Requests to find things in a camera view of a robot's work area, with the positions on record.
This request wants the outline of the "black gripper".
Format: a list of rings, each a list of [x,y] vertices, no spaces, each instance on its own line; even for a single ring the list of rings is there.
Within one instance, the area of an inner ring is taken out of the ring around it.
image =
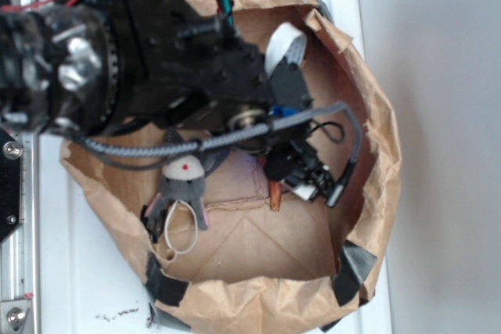
[[[270,181],[281,183],[288,156],[318,157],[316,149],[307,142],[315,129],[310,125],[312,100],[300,69],[305,49],[304,42],[292,42],[286,47],[270,45],[265,54],[265,73],[277,100],[269,110],[270,126],[261,147],[265,175]]]

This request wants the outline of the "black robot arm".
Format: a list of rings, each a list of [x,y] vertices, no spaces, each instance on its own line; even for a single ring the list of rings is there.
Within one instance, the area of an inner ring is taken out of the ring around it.
[[[266,52],[245,41],[232,0],[203,16],[186,0],[1,0],[1,123],[52,133],[107,163],[177,162],[245,149],[304,199],[336,179],[308,137],[305,35],[282,25]]]

